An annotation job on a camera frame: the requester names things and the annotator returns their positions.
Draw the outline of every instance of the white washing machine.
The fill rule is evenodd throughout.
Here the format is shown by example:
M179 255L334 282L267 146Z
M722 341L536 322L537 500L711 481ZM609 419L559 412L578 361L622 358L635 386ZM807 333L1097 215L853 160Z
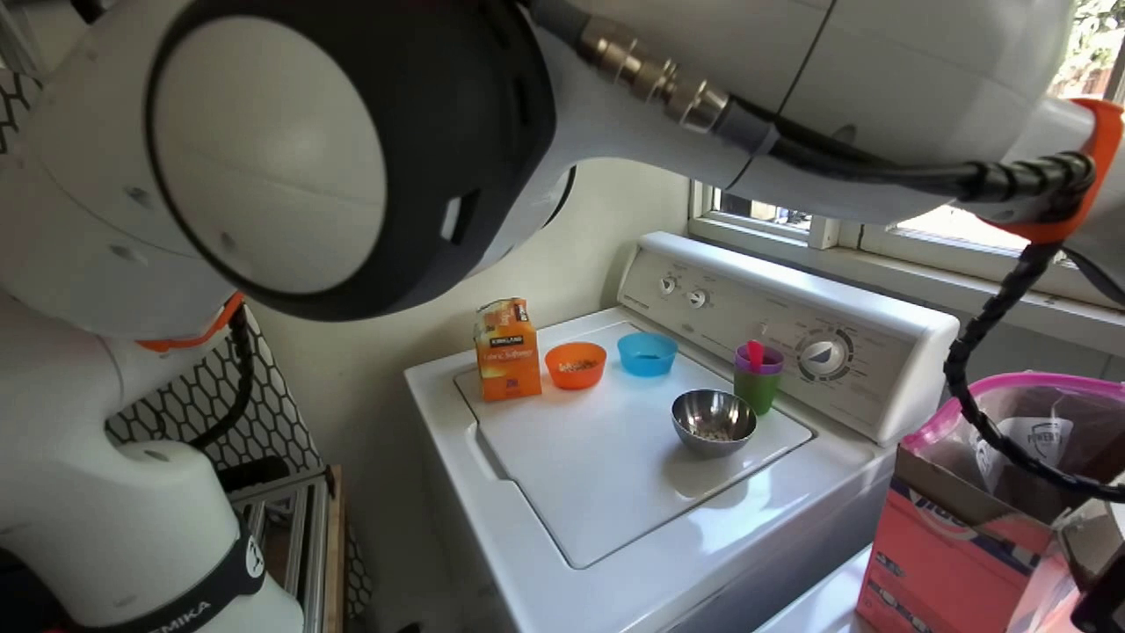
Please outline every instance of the white washing machine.
M490 404L475 357L408 370L466 534L518 629L753 629L871 542L895 435L941 399L957 322L683 237L642 237L620 306L543 331L609 349L593 391ZM680 339L668 377L615 341ZM673 431L731 391L746 339L787 353L780 400L731 458Z

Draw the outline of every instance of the window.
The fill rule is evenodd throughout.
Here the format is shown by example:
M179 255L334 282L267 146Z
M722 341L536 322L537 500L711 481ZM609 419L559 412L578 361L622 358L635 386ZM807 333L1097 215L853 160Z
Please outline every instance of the window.
M1080 0L1070 57L1058 68L1051 95L1125 95L1123 36L1125 0ZM796 262L805 266L821 266L827 262L852 255L882 256L905 266L925 266L928 275L957 275L962 282L997 282L1012 266L1012 256L1022 251L1019 237L990 228L960 207L939 207L887 228L807 217L790 207L739 200L717 191L704 191L695 197L695 207L704 213L698 223L691 223L695 237L728 245L750 245L755 255ZM1055 262L1055 266L1038 282L1032 291L1087 306L1116 306L1065 256Z

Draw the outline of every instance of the metal bowl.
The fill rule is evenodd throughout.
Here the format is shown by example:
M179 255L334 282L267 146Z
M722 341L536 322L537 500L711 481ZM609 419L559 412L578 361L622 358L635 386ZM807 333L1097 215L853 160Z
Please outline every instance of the metal bowl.
M755 414L723 391L688 391L673 400L673 426L691 453L735 453L755 431Z

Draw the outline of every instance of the blue bowl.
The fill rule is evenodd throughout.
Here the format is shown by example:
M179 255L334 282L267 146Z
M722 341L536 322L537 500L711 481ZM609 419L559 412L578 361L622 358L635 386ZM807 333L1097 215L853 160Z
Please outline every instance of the blue bowl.
M635 331L620 341L620 357L634 377L666 377L676 358L676 341L655 331Z

